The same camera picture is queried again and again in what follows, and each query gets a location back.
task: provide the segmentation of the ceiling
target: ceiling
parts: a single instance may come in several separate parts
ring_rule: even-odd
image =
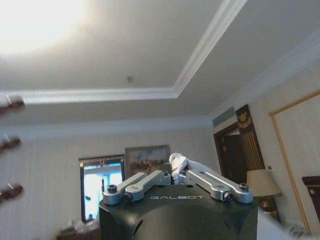
[[[1,88],[172,87],[221,2],[88,0],[86,19],[67,38],[1,56]]]

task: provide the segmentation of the lamp shade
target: lamp shade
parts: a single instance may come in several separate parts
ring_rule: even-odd
[[[255,197],[281,194],[280,189],[275,185],[265,169],[247,171],[246,183]]]

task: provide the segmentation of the crown molding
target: crown molding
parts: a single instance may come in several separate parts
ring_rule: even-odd
[[[209,114],[213,119],[230,107],[239,109],[320,60],[320,29],[251,80]]]
[[[28,105],[177,99],[246,2],[222,1],[172,87],[0,91],[0,99],[6,99],[7,95],[21,96]]]
[[[247,0],[224,0],[184,66],[173,88],[180,95],[214,49]]]
[[[209,128],[211,124],[212,121],[208,116],[187,116],[88,123],[5,126],[0,127],[0,136],[10,133],[12,136],[19,136],[22,141],[27,141],[78,136],[105,136],[135,132],[145,133],[204,127]]]
[[[21,96],[24,103],[28,105],[176,99],[178,97],[172,87],[0,91],[0,99],[4,100],[7,96]]]

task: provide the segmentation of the air vent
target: air vent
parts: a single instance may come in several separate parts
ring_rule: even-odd
[[[233,117],[236,114],[234,107],[228,108],[225,112],[221,113],[219,116],[213,119],[213,126],[216,127],[223,123],[225,120]]]

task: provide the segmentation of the window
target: window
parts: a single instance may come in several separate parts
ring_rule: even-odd
[[[81,158],[81,216],[87,222],[97,218],[99,202],[110,184],[124,179],[124,155]]]

